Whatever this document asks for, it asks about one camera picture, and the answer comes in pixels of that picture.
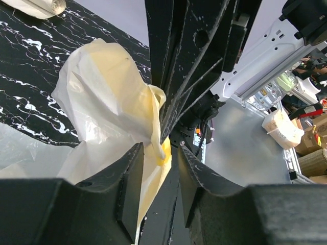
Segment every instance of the paper roll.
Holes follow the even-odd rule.
[[[66,8],[65,0],[2,0],[2,2],[38,19],[48,19],[61,14]]]

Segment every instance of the plastic container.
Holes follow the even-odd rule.
[[[297,83],[292,72],[286,71],[262,87],[253,98],[262,107],[262,110],[268,110],[281,101],[289,91],[297,86]]]

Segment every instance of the green object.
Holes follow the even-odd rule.
[[[296,78],[288,72],[282,73],[275,81],[285,92],[291,91],[297,85]]]

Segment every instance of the table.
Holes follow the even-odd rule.
[[[51,97],[69,54],[96,38],[122,45],[150,83],[149,49],[73,0],[48,20],[0,2],[0,122],[53,145],[75,147],[77,134]]]

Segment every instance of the hole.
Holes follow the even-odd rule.
[[[209,42],[208,33],[204,30],[198,31],[195,36],[195,46],[203,48],[207,42]]]
[[[82,181],[82,182],[76,184],[77,187],[87,187],[87,186],[91,186],[91,185],[93,185],[93,183],[91,181]]]

